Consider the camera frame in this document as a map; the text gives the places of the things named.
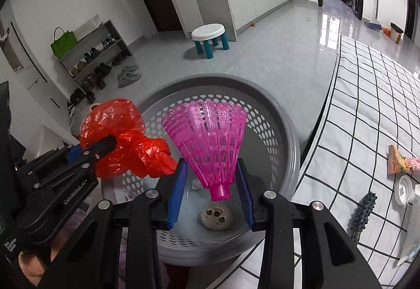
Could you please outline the person's left hand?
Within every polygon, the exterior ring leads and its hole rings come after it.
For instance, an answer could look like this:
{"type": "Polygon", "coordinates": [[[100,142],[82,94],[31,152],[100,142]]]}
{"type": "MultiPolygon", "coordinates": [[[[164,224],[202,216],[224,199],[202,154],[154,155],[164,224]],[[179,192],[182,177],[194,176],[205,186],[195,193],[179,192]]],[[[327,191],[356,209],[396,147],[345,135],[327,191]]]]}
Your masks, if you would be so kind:
{"type": "MultiPolygon", "coordinates": [[[[51,252],[50,252],[50,259],[51,261],[57,256],[59,251],[63,248],[63,245],[68,240],[65,234],[58,234],[55,239],[51,242],[51,252]]],[[[43,263],[38,256],[33,254],[21,252],[19,254],[19,267],[21,268],[24,276],[29,280],[29,282],[34,285],[38,286],[43,277],[44,273],[48,266],[43,263]]]]}

